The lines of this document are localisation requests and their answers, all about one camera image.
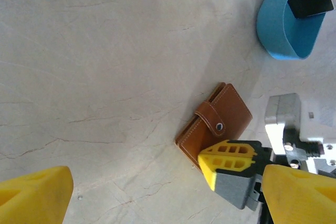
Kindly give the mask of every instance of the wallet strap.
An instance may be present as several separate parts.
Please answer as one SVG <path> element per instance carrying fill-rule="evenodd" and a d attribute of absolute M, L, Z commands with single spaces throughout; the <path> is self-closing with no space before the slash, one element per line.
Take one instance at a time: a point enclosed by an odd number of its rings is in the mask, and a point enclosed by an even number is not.
<path fill-rule="evenodd" d="M 204 101 L 195 111 L 208 126 L 209 130 L 217 137 L 225 133 L 225 124 L 219 113 L 208 101 Z"/>

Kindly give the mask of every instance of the blue bowl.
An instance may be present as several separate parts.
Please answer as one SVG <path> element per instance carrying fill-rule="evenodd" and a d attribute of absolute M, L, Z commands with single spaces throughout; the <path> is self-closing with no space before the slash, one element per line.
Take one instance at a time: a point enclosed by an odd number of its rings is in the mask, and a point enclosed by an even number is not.
<path fill-rule="evenodd" d="M 257 17 L 257 34 L 278 60 L 306 59 L 313 50 L 325 13 L 295 18 L 288 0 L 264 0 Z"/>

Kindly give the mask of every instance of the brown leather wallet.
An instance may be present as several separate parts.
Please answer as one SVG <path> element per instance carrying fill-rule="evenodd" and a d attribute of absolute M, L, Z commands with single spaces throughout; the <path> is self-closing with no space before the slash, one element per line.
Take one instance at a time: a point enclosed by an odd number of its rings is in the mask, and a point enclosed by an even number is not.
<path fill-rule="evenodd" d="M 176 145 L 198 168 L 201 150 L 223 140 L 237 140 L 252 115 L 232 84 L 221 82 L 175 139 Z"/>

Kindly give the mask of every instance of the wallet snap button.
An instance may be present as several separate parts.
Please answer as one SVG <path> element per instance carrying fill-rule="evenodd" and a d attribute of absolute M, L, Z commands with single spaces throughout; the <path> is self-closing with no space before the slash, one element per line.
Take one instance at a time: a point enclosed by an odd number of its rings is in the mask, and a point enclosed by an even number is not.
<path fill-rule="evenodd" d="M 216 129 L 217 129 L 218 131 L 221 131 L 221 130 L 223 129 L 223 124 L 221 124 L 221 123 L 217 123 L 217 124 L 216 124 Z"/>

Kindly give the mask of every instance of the marble surface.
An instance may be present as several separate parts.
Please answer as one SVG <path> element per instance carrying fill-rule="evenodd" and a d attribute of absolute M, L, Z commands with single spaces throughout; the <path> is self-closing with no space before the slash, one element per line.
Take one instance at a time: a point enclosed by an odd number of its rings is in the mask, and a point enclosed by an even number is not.
<path fill-rule="evenodd" d="M 333 137 L 336 12 L 307 60 L 280 62 L 256 37 L 261 2 L 0 0 L 1 180 L 69 166 L 64 223 L 256 223 L 173 139 L 219 81 L 254 116 L 242 139 L 269 145 L 268 97 L 289 92 Z"/>

